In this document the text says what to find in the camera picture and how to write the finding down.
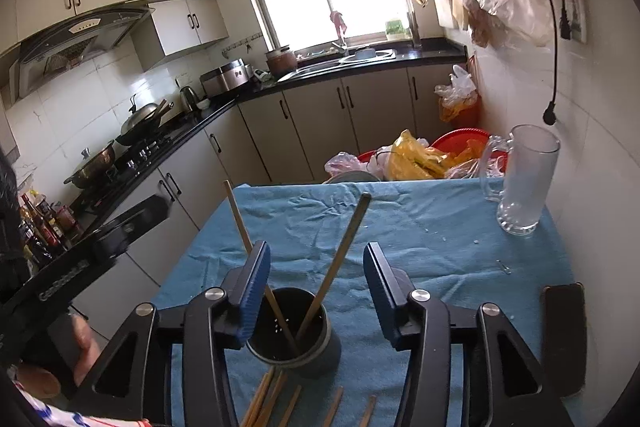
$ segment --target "chopstick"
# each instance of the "chopstick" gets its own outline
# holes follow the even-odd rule
[[[258,413],[260,412],[260,407],[262,407],[264,397],[267,394],[274,372],[275,368],[271,366],[270,370],[268,370],[262,377],[260,385],[258,386],[258,389],[255,390],[254,397],[252,398],[246,413],[244,413],[244,418],[242,418],[240,427],[250,427],[254,423]]]
[[[271,412],[273,412],[273,408],[276,405],[276,401],[280,396],[280,391],[282,391],[282,388],[284,387],[284,384],[286,383],[286,381],[287,381],[287,373],[285,373],[284,371],[280,372],[276,380],[276,383],[273,386],[273,391],[271,391],[271,394],[269,395],[269,399],[267,400],[267,403],[264,405],[264,407],[260,411],[260,416],[258,416],[258,419],[255,421],[253,426],[250,424],[249,427],[266,427],[267,423],[269,422],[269,418],[271,417]]]
[[[300,324],[300,328],[298,329],[298,333],[296,334],[296,340],[300,341],[305,334],[306,328],[308,328],[311,323],[311,319],[314,314],[318,311],[320,304],[322,304],[322,299],[329,291],[329,287],[331,283],[334,281],[340,266],[342,265],[342,261],[347,256],[347,251],[353,242],[353,238],[360,227],[362,222],[362,218],[364,217],[367,209],[369,208],[369,203],[371,202],[371,194],[368,192],[363,192],[360,195],[360,200],[358,201],[358,206],[356,206],[355,211],[353,212],[353,216],[351,216],[351,220],[347,225],[347,230],[344,231],[344,235],[342,236],[342,240],[340,241],[340,245],[338,246],[338,250],[335,251],[334,260],[329,266],[329,270],[327,270],[324,279],[322,280],[322,284],[320,285],[320,289],[316,294],[316,297],[311,302],[311,306],[306,311],[305,318],[302,320],[302,324]]]
[[[282,415],[282,420],[278,424],[278,427],[287,427],[287,423],[289,423],[289,418],[291,417],[291,413],[293,412],[293,408],[296,406],[296,402],[298,401],[298,397],[300,396],[300,391],[302,391],[302,386],[299,384],[296,387],[296,390],[293,392],[293,396],[287,406],[287,410]]]
[[[342,400],[343,392],[344,392],[343,386],[340,386],[335,391],[334,401],[332,401],[331,407],[329,407],[329,412],[326,414],[326,418],[324,419],[324,423],[322,423],[322,427],[331,426],[331,423],[334,421],[335,412],[338,410],[338,406],[340,405],[340,400]]]
[[[360,425],[358,427],[367,427],[367,425],[369,425],[369,420],[371,420],[371,416],[373,415],[373,408],[375,406],[376,395],[372,394],[371,396],[369,396],[367,408],[364,410],[364,415],[362,416],[362,420],[360,420]]]
[[[226,197],[228,198],[229,204],[231,205],[231,212],[234,214],[234,219],[236,220],[236,226],[238,227],[238,232],[240,233],[240,237],[242,238],[244,249],[246,250],[246,254],[250,255],[254,245],[252,244],[251,239],[249,238],[249,233],[247,232],[246,227],[244,225],[244,221],[242,220],[240,209],[238,208],[238,202],[236,201],[236,197],[234,196],[233,190],[231,189],[231,184],[229,183],[229,180],[225,180],[223,182],[223,185],[225,185]],[[276,296],[273,294],[273,291],[271,290],[269,285],[266,285],[264,287],[264,296],[267,297],[267,301],[271,305],[273,314],[275,315],[276,320],[278,321],[278,324],[282,329],[282,333],[284,334],[285,339],[287,339],[289,347],[291,348],[291,350],[296,356],[299,355],[300,350],[298,349],[298,345],[296,344],[296,341],[293,338],[293,335],[291,334],[291,330],[289,329],[289,324],[287,323],[287,320],[284,318],[284,315],[282,314],[282,310],[280,309],[280,306],[278,306],[278,301],[276,301]]]

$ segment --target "table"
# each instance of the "table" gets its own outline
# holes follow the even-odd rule
[[[497,303],[529,344],[540,353],[540,292],[545,285],[574,281],[550,214],[544,211],[530,237],[504,232],[495,219],[495,203],[486,201],[478,180],[292,185],[234,190],[252,241],[271,247],[272,288],[296,286],[315,292],[362,192],[373,198],[324,305],[342,341],[342,359],[334,375],[302,381],[303,390],[290,419],[292,426],[321,425],[339,385],[344,396],[333,425],[357,425],[370,394],[378,402],[371,427],[393,425],[406,373],[408,352],[396,353],[383,338],[362,270],[362,253],[377,241],[391,266],[404,269],[417,288],[446,303],[477,308]],[[244,263],[246,254],[228,201],[213,213],[154,303],[181,305],[222,282],[226,272]],[[507,274],[497,263],[511,269]],[[460,424],[462,350],[452,348],[449,425]],[[172,395],[174,425],[183,425],[180,354],[174,349]],[[239,420],[266,367],[246,349],[226,351],[229,379]],[[272,415],[282,416],[296,384],[289,378]]]

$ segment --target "metal screw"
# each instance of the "metal screw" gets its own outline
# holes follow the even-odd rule
[[[149,313],[153,312],[153,310],[153,304],[143,302],[142,304],[138,304],[138,307],[136,308],[136,315],[139,315],[140,317],[146,317]]]
[[[411,296],[418,302],[427,302],[431,299],[431,294],[427,290],[414,290],[411,292]]]
[[[204,297],[210,301],[217,301],[225,296],[225,291],[222,288],[209,288],[204,292]]]
[[[498,308],[497,304],[487,302],[487,304],[482,305],[482,313],[489,315],[490,317],[495,317],[495,315],[500,314],[500,308]]]

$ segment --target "mug handle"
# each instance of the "mug handle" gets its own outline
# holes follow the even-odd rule
[[[489,186],[488,178],[486,175],[489,159],[495,151],[509,152],[509,143],[502,136],[492,135],[489,141],[486,143],[482,157],[478,164],[478,170],[480,175],[480,187],[484,190],[484,195],[488,201],[500,201],[504,190],[493,190]]]

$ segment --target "blue gripper pad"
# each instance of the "blue gripper pad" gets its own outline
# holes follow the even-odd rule
[[[407,293],[403,292],[395,270],[389,266],[378,243],[369,243],[365,247],[362,263],[382,333],[393,347],[398,347],[401,340],[399,328],[408,317]]]
[[[254,333],[270,269],[271,249],[264,241],[257,241],[229,294],[229,304],[238,311],[235,337],[240,345]]]

